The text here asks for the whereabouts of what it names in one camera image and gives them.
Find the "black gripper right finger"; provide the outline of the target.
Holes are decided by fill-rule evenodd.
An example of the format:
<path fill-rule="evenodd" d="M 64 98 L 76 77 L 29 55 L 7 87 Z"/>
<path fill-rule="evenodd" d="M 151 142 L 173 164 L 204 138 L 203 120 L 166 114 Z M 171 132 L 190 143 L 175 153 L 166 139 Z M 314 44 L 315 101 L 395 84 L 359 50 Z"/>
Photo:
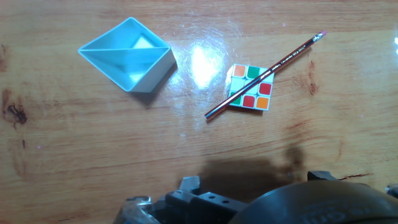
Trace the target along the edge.
<path fill-rule="evenodd" d="M 337 180 L 330 172 L 322 170 L 313 170 L 307 172 L 307 180 Z"/>

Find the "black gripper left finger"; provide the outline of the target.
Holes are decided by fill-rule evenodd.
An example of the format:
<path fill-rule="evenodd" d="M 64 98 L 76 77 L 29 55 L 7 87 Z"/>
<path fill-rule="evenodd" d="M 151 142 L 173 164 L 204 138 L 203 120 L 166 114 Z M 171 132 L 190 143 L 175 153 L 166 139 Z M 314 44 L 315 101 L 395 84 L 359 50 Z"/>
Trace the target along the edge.
<path fill-rule="evenodd" d="M 201 191 L 199 176 L 184 177 L 178 190 L 165 196 L 169 208 L 178 210 L 184 223 L 224 224 L 248 205 L 213 192 Z"/>

